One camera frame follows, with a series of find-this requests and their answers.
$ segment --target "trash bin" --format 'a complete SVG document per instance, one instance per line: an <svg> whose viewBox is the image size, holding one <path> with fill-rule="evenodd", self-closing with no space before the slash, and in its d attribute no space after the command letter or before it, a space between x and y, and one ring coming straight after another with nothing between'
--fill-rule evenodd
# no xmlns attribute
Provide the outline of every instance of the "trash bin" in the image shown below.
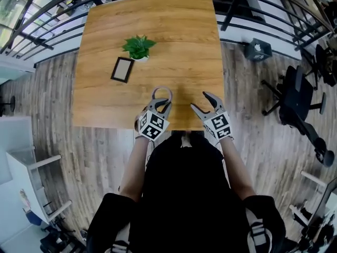
<svg viewBox="0 0 337 253"><path fill-rule="evenodd" d="M251 61L262 61L272 56L271 45L256 38L253 38L252 42L244 50L244 57Z"/></svg>

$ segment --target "office chair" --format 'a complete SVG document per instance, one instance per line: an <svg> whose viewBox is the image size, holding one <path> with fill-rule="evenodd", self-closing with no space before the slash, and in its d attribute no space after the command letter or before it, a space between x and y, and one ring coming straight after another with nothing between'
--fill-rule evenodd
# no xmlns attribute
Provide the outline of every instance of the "office chair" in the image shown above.
<svg viewBox="0 0 337 253"><path fill-rule="evenodd" d="M314 73L315 75L315 87L314 90L317 90L318 80L323 77L324 83L330 85L331 87L335 86L337 83L337 63L333 61L332 72L328 72L325 68L325 65L328 61L328 57L334 55L332 49L327 48L324 50L321 45L317 44L316 46L316 57L308 53L306 50L302 51L303 56L306 58L308 63L311 66L311 71L305 75L305 77Z"/></svg>
<svg viewBox="0 0 337 253"><path fill-rule="evenodd" d="M311 105L313 87L303 75L303 69L289 66L283 83L277 85L277 89L263 80L261 84L267 86L278 99L278 102L269 111L262 111L264 116L269 115L280 107L279 116L283 125L290 125L306 135L315 147L316 157L326 167L330 167L334 161L334 153L326 149L325 141L320 138L314 127L305 123L310 110L320 109L323 114L326 105L326 94L323 93L322 102Z"/></svg>
<svg viewBox="0 0 337 253"><path fill-rule="evenodd" d="M74 236L69 235L70 231L58 231L52 226L48 226L46 228L49 231L49 234L40 240L40 250L43 253L60 253L64 252L64 250L69 244L73 244L73 248L71 251L67 251L69 253L77 252L81 253L85 251L85 245L78 241Z"/></svg>

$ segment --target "backpack strap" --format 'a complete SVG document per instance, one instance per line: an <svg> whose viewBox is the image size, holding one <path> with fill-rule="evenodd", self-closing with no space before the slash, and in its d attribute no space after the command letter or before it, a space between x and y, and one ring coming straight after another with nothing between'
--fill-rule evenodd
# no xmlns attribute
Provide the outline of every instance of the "backpack strap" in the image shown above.
<svg viewBox="0 0 337 253"><path fill-rule="evenodd" d="M246 216L251 229L247 235L249 252L270 253L272 250L272 234L264 227L263 219L258 219L248 208L246 208Z"/></svg>

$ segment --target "metal railing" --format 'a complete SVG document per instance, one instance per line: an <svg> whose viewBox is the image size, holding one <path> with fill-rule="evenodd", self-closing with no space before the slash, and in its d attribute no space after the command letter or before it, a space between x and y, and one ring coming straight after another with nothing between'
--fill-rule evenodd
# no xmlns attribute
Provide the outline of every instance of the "metal railing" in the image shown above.
<svg viewBox="0 0 337 253"><path fill-rule="evenodd" d="M82 13L80 15L77 15L75 17L70 17L64 22L61 22L57 24L56 26L50 28L49 30L45 29L45 32L39 35L38 37L32 38L32 34L36 32L39 29L42 29L45 27L46 24L48 24L51 20L54 20L61 15L71 12L74 9L86 5L88 3L95 3L96 5L101 5L103 4L102 0L83 0L78 3L76 3L73 6L70 6L68 8L65 8L63 11L59 12L58 14L54 15L47 21L43 22L41 25L39 25L37 28L33 29L29 34L23 33L23 30L26 29L30 24L34 23L37 18L39 18L42 14L46 13L53 7L63 3L65 0L52 0L50 3L42 7L36 14L34 14L29 20L27 20L25 23L20 23L17 27L15 27L15 31L12 34L11 38L8 40L8 42L2 47L0 50L0 53L5 53L6 55L12 56L12 57L17 57L23 60L27 60L31 58L32 56L38 54L39 52L44 51L45 49L51 49L53 46L65 42L67 40L70 40L72 38L78 37L82 35L81 33L77 33L74 35L71 35L69 37L66 37L64 39L61 39L60 41L54 42L51 45L47 45L51 40L54 40L60 36L63 36L71 31L74 31L76 29L84 27L85 24L77 25L72 28L69 28L67 30L62 31L61 33L55 34L52 37L48 39L44 39L43 36L46 35L47 33L50 33L51 31L67 24L70 23L76 19L79 19L81 17L84 17L88 15L88 12ZM225 6L225 8L228 8L226 12L223 11L217 11L216 14L219 15L224 15L224 21L218 21L218 24L221 25L221 30L226 31L228 27L236 27L236 28L241 28L245 30L250 30L254 32L259 32L268 36L272 36L275 38L278 38L279 40L285 41L295 47L296 50L305 48L306 46L310 45L317 39L321 38L322 36L326 35L329 32L333 32L333 28L331 24L329 23L329 20L327 16L324 13L324 10L320 6L320 4L317 2L316 6L319 8L319 14L313 12L310 10L310 8L305 5L300 3L297 0L281 0L283 3L283 6L271 2L269 0L254 0L258 2L262 2L265 4L268 4L269 6L275 7L283 12L285 12L288 15L288 19L286 20L285 18L281 18L280 16L273 15L270 12L266 12L261 10L260 8L257 7L252 7L250 6L247 2L247 0L213 0L215 10L221 6ZM250 12L255 12L258 13L262 16L267 16L269 18L272 18L276 21L279 21L283 24L285 24L287 27L290 27L290 29L285 30L285 28L280 28L277 25L271 24L266 22L263 18L256 18L252 16L245 16L245 15L240 15L237 14L240 10L248 10ZM278 31L281 33L272 33L271 31L266 32L263 28L257 29L257 28L252 28L248 25L242 25L242 24L235 24L233 22L233 18L239 18L242 20L254 22L254 23L259 23L262 26L261 27L269 27L272 28L273 31ZM14 39L16 37L21 36L23 37L22 40L20 40L18 43L13 45ZM30 40L31 42L25 44L24 46L18 48L18 46L24 41L24 40ZM22 50L26 49L31 43L34 43L35 46L30 48L29 50L21 53Z"/></svg>

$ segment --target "potted plant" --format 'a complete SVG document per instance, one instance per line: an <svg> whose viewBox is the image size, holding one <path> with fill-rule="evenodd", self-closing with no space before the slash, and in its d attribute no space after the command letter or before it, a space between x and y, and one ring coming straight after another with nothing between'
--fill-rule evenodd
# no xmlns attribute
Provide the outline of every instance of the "potted plant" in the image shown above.
<svg viewBox="0 0 337 253"><path fill-rule="evenodd" d="M148 40L147 36L139 37L138 35L128 40L123 45L123 52L128 52L130 58L139 62L146 62L148 59L148 50L156 43Z"/></svg>

